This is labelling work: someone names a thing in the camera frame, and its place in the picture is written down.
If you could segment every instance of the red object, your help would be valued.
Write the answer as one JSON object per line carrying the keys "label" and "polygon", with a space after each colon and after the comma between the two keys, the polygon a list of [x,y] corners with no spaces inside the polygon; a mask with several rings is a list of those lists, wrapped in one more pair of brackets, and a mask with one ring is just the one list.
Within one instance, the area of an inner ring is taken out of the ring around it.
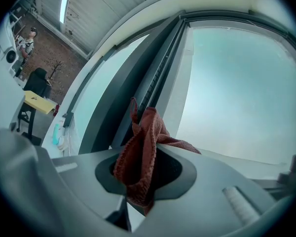
{"label": "red object", "polygon": [[186,149],[198,154],[200,152],[190,143],[170,137],[155,108],[147,107],[141,124],[137,124],[135,98],[131,99],[131,118],[134,136],[127,142],[123,152],[119,155],[114,167],[114,176],[126,185],[127,198],[135,205],[144,208],[145,214],[147,214],[153,206],[154,191],[149,188],[157,187],[152,182],[158,182],[158,178],[152,178],[156,159],[156,143]]}
{"label": "red object", "polygon": [[54,117],[57,115],[58,110],[59,110],[59,104],[57,104],[56,107],[55,107],[55,110],[54,110],[54,113],[53,113]]}

